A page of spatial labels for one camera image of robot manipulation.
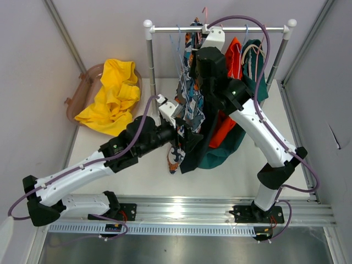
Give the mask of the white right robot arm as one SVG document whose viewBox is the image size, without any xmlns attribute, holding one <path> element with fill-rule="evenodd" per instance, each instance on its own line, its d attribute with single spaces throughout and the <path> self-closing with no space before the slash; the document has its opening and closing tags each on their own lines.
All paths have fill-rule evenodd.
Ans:
<svg viewBox="0 0 352 264">
<path fill-rule="evenodd" d="M 251 203 L 251 219 L 270 217 L 280 187 L 306 157 L 304 147 L 295 147 L 272 125 L 258 105 L 253 92 L 239 79 L 227 75 L 225 55 L 216 47 L 194 52 L 192 76 L 210 109 L 222 111 L 239 125 L 267 159 L 258 172 L 258 193 Z"/>
</svg>

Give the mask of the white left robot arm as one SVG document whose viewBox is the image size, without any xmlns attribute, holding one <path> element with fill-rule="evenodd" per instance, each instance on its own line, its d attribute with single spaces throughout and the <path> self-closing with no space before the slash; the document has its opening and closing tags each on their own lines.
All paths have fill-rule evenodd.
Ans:
<svg viewBox="0 0 352 264">
<path fill-rule="evenodd" d="M 185 153 L 191 152 L 202 138 L 180 118 L 176 125 L 165 120 L 156 125 L 149 116 L 137 117 L 83 161 L 44 178 L 29 175 L 23 179 L 32 224 L 46 226 L 63 216 L 121 220 L 123 206 L 114 192 L 74 195 L 73 191 L 137 164 L 139 158 L 167 143 L 175 144 Z"/>
</svg>

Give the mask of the dark navy shorts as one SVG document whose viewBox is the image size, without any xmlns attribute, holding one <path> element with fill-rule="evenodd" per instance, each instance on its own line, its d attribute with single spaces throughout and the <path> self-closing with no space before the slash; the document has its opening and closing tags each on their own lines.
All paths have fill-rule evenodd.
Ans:
<svg viewBox="0 0 352 264">
<path fill-rule="evenodd" d="M 203 106 L 203 113 L 205 115 L 205 120 L 203 121 L 200 130 L 200 135 L 202 135 L 203 138 L 200 142 L 197 143 L 197 145 L 190 153 L 186 154 L 180 166 L 182 174 L 191 172 L 200 165 L 208 150 L 211 137 L 216 127 L 218 109 L 215 108 L 212 104 L 205 102 Z"/>
</svg>

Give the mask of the teal green shorts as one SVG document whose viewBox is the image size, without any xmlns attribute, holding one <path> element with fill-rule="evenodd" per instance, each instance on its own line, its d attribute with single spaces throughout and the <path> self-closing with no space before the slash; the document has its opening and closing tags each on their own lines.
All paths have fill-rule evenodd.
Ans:
<svg viewBox="0 0 352 264">
<path fill-rule="evenodd" d="M 259 78 L 265 60 L 262 42 L 258 39 L 248 40 L 243 48 L 241 69 L 242 81 L 254 92 L 256 82 L 259 81 L 257 100 L 262 102 L 268 98 L 265 77 Z M 218 148 L 210 148 L 201 161 L 199 168 L 212 169 L 221 165 L 231 154 L 233 154 L 242 143 L 246 132 L 236 123 L 235 127 L 227 134 Z"/>
</svg>

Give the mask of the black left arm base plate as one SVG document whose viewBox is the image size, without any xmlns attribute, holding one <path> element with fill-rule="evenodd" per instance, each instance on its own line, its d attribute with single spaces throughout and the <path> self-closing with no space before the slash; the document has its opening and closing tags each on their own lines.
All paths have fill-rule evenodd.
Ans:
<svg viewBox="0 0 352 264">
<path fill-rule="evenodd" d="M 121 203 L 120 209 L 118 211 L 112 211 L 108 203 L 103 203 L 103 209 L 99 209 L 96 212 L 89 213 L 87 218 L 89 220 L 101 220 L 101 218 L 96 217 L 102 216 L 110 219 L 127 222 L 135 221 L 137 213 L 137 204 L 135 203 Z"/>
</svg>

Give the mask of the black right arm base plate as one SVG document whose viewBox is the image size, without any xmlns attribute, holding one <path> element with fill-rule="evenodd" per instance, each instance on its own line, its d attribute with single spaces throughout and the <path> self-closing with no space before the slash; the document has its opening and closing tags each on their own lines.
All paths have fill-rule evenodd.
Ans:
<svg viewBox="0 0 352 264">
<path fill-rule="evenodd" d="M 263 211 L 254 204 L 235 205 L 229 213 L 234 216 L 235 223 L 270 224 L 273 219 L 279 224 L 284 223 L 283 210 L 280 206 L 272 206 L 268 211 Z"/>
</svg>

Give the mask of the yellow shorts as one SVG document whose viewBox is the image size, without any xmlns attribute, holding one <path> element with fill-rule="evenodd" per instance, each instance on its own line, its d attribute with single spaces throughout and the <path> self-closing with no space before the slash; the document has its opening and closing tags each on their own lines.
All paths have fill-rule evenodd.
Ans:
<svg viewBox="0 0 352 264">
<path fill-rule="evenodd" d="M 141 97 L 135 62 L 106 60 L 100 82 L 102 86 L 93 103 L 75 120 L 99 133 L 118 136 L 133 121 L 131 111 Z"/>
</svg>

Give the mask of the patterned blue orange shorts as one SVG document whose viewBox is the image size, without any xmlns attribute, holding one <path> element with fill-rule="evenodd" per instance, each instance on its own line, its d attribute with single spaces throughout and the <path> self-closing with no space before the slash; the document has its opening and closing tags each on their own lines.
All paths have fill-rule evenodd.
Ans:
<svg viewBox="0 0 352 264">
<path fill-rule="evenodd" d="M 195 133 L 200 132 L 201 125 L 205 120 L 205 115 L 203 113 L 204 97 L 199 91 L 196 81 L 190 76 L 191 64 L 193 61 L 192 50 L 197 46 L 197 32 L 181 33 L 180 52 L 183 57 L 187 85 L 183 94 L 188 94 L 189 109 L 185 111 L 185 108 L 183 107 L 182 111 L 178 114 L 178 117 L 183 119 Z"/>
</svg>

